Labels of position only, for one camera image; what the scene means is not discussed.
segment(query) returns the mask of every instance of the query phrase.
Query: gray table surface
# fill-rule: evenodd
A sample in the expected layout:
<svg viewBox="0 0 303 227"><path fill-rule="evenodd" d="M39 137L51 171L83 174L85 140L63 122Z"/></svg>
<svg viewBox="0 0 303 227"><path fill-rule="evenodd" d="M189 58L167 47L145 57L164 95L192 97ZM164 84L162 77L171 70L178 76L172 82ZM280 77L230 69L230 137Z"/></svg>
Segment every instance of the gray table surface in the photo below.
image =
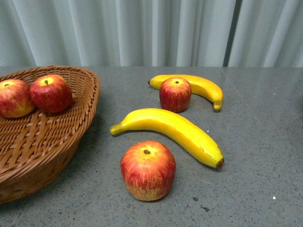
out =
<svg viewBox="0 0 303 227"><path fill-rule="evenodd" d="M0 226L266 226L303 222L303 69L87 67L101 81L95 118L74 158L49 186L0 205ZM27 67L0 67L0 76ZM216 113L192 95L182 116L221 147L225 166L196 161L170 138L151 131L117 137L109 128L135 109L160 108L147 84L158 74L191 74L224 92ZM157 202L136 200L119 169L133 144L157 140L174 154L172 191Z"/></svg>

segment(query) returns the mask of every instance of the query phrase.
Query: apple stem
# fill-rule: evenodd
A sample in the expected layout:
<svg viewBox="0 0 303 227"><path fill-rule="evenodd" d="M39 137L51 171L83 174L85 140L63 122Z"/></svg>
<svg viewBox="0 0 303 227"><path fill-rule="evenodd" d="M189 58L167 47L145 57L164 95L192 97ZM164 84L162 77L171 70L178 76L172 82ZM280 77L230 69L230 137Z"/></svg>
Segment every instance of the apple stem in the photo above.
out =
<svg viewBox="0 0 303 227"><path fill-rule="evenodd" d="M144 154L149 155L151 152L149 150L144 150Z"/></svg>

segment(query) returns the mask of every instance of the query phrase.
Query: apple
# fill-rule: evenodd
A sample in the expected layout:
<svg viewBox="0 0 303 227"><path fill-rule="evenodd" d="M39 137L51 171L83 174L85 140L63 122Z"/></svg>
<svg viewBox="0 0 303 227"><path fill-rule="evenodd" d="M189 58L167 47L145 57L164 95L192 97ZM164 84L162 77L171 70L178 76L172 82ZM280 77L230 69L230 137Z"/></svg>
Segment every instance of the apple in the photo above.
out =
<svg viewBox="0 0 303 227"><path fill-rule="evenodd" d="M171 191L176 161L165 145L149 140L130 147L121 158L120 169L127 189L136 199L154 201Z"/></svg>
<svg viewBox="0 0 303 227"><path fill-rule="evenodd" d="M192 90L186 79L173 77L163 81L159 94L163 109L180 113L188 108Z"/></svg>
<svg viewBox="0 0 303 227"><path fill-rule="evenodd" d="M29 94L30 86L20 79L0 82L0 115L4 118L22 117L35 108Z"/></svg>
<svg viewBox="0 0 303 227"><path fill-rule="evenodd" d="M72 102L70 86L63 77L56 74L36 79L29 92L39 109L52 114L66 110Z"/></svg>

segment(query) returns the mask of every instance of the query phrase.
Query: basket rim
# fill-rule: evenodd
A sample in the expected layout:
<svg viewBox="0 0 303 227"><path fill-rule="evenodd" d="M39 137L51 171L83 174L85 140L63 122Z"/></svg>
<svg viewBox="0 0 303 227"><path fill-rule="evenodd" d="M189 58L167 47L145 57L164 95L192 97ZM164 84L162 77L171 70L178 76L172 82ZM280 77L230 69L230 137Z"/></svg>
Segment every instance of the basket rim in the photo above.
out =
<svg viewBox="0 0 303 227"><path fill-rule="evenodd" d="M39 160L33 159L30 161L26 161L24 163L20 163L17 167L13 166L13 167L0 169L0 183L5 182L6 180L8 180L12 177L15 177L15 178L19 177L27 170L30 170L37 166L48 163L52 159L54 159L56 156L58 156L61 152L68 150L75 142L77 142L81 139L81 137L83 136L85 131L90 127L92 119L96 113L96 107L98 104L98 96L99 96L99 93L101 90L101 84L100 84L100 80L99 80L98 76L94 72L92 72L86 68L78 67L78 66L74 67L74 66L61 66L61 65L40 66L40 67L33 67L33 68L25 69L25 70L19 70L19 71L10 73L8 75L1 76L0 79L10 78L16 74L22 74L23 72L43 71L43 70L50 70L50 72L56 71L56 70L64 70L64 71L69 71L69 70L75 71L76 70L79 72L85 72L86 74L90 75L94 81L94 85L93 85L94 95L93 95L93 97L91 97L91 100L94 101L95 106L89 105L90 111L88 111L85 114L85 118L82 119L81 123L79 124L79 127L75 130L75 132L69 131L66 134L66 136L64 137L63 142L62 142L62 140L56 141L51 146L51 148L53 147L52 151L45 154L43 156L43 158L39 158Z"/></svg>

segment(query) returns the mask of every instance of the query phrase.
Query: basket weave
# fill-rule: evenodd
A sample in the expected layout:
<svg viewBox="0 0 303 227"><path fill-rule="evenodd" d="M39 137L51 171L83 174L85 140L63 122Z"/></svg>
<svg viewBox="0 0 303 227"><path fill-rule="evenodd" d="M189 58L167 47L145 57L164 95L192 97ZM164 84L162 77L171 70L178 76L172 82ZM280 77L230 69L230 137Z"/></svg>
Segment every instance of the basket weave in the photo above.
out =
<svg viewBox="0 0 303 227"><path fill-rule="evenodd" d="M80 67L46 66L3 77L28 84L59 74L70 85L73 102L57 114L35 109L17 119L0 117L0 204L33 194L54 181L73 157L96 113L100 81Z"/></svg>

